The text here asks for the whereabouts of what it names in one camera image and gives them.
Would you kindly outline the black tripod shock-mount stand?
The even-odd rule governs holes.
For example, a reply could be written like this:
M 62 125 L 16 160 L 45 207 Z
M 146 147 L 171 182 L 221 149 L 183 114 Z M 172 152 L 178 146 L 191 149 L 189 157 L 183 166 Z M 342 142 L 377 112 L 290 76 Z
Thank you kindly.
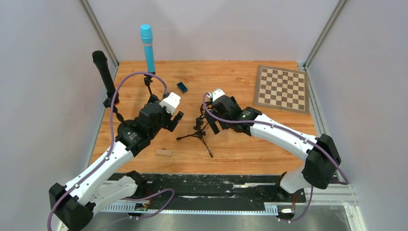
M 213 158 L 214 156 L 213 156 L 213 154 L 211 153 L 209 147 L 207 146 L 207 144 L 206 144 L 206 142 L 205 142 L 205 140 L 204 140 L 204 136 L 206 135 L 205 128 L 206 128 L 206 126 L 208 125 L 208 123 L 204 125 L 204 119 L 205 119 L 205 116 L 204 116 L 204 111 L 205 111 L 204 105 L 205 105 L 205 106 L 208 106 L 208 105 L 209 105 L 209 102 L 205 102 L 205 103 L 201 104 L 201 106 L 200 106 L 200 115 L 196 118 L 196 123 L 195 123 L 195 126 L 193 127 L 193 129 L 195 130 L 195 132 L 194 132 L 193 134 L 188 134 L 188 135 L 185 135 L 185 136 L 177 137 L 176 140 L 179 141 L 179 140 L 184 139 L 184 138 L 187 138 L 187 137 L 195 137 L 195 138 L 198 138 L 198 139 L 204 144 L 204 146 L 206 147 L 206 149 L 207 149 L 207 151 L 208 151 L 210 157 Z

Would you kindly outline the black tripod clip mic stand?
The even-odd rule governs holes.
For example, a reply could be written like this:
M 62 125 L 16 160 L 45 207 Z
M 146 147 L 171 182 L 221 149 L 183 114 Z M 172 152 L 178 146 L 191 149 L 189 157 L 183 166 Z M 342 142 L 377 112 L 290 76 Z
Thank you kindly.
M 150 97 L 149 97 L 149 99 L 148 99 L 148 102 L 149 103 L 159 103 L 159 99 L 158 99 L 158 97 L 156 96 L 156 95 L 154 95 L 153 93 L 152 93 L 152 90 L 151 90 L 151 83 L 152 83 L 152 76 L 151 75 L 145 75 L 145 77 L 144 77 L 144 84 L 145 84 L 145 86 L 148 88 L 148 91 L 149 91 L 149 94 L 150 94 Z

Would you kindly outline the black microphone orange end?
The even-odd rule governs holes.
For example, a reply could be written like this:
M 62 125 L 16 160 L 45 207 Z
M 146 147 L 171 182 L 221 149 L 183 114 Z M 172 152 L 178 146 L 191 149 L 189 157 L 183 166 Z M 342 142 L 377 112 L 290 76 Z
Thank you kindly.
M 107 99 L 104 101 L 103 105 L 108 108 L 111 106 L 112 99 L 114 99 L 113 96 L 116 89 L 108 67 L 107 58 L 103 51 L 94 51 L 92 53 L 92 58 L 106 88 Z

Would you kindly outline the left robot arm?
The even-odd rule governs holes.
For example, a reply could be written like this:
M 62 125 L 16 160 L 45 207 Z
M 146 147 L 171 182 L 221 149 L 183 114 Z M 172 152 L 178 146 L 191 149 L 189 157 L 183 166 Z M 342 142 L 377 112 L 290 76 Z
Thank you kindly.
M 137 117 L 118 127 L 104 155 L 64 185 L 52 185 L 49 219 L 56 215 L 68 230 L 80 231 L 105 207 L 140 192 L 144 182 L 136 171 L 110 185 L 104 183 L 148 147 L 160 130 L 175 129 L 183 117 L 182 112 L 175 113 L 179 103 L 180 97 L 173 93 L 162 100 L 151 97 Z

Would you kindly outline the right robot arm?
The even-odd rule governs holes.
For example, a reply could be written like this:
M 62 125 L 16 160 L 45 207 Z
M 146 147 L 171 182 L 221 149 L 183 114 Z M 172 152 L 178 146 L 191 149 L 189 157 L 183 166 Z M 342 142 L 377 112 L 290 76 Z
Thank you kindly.
M 327 134 L 320 137 L 301 133 L 284 126 L 252 107 L 241 109 L 234 97 L 221 90 L 206 93 L 211 109 L 205 108 L 205 117 L 215 134 L 219 133 L 216 122 L 222 129 L 232 129 L 251 137 L 261 138 L 297 156 L 304 162 L 302 167 L 284 172 L 276 182 L 286 193 L 313 186 L 327 189 L 341 159 L 335 143 Z

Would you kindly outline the black round-base mic stand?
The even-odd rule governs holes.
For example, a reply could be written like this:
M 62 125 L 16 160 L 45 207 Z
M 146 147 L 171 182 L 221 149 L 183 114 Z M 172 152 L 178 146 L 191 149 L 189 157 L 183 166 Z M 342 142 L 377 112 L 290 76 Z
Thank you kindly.
M 107 94 L 107 98 L 106 98 L 106 99 L 104 100 L 104 102 L 103 102 L 104 107 L 105 107 L 105 108 L 111 108 L 112 111 L 113 111 L 113 113 L 115 113 L 116 118 L 118 119 L 118 121 L 119 121 L 122 125 L 124 125 L 124 126 L 126 127 L 126 126 L 127 126 L 127 125 L 126 125 L 126 122 L 125 122 L 123 116 L 118 112 L 118 108 L 116 107 L 116 105 L 118 105 L 118 104 L 120 103 L 120 101 L 119 101 L 119 94 L 118 94 L 118 95 L 116 96 L 116 98 L 114 99 L 114 105 L 113 105 L 113 107 L 111 107 L 111 102 L 112 102 L 113 95 L 110 94 L 110 93 L 108 93 L 108 92 L 107 92 L 106 94 Z

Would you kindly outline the blue microphone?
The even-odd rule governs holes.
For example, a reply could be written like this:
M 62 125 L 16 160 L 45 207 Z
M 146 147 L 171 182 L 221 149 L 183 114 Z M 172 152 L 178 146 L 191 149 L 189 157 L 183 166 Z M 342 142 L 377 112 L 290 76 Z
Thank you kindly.
M 140 26 L 140 38 L 143 43 L 145 61 L 148 72 L 155 73 L 155 61 L 153 53 L 153 31 L 150 25 L 143 24 Z

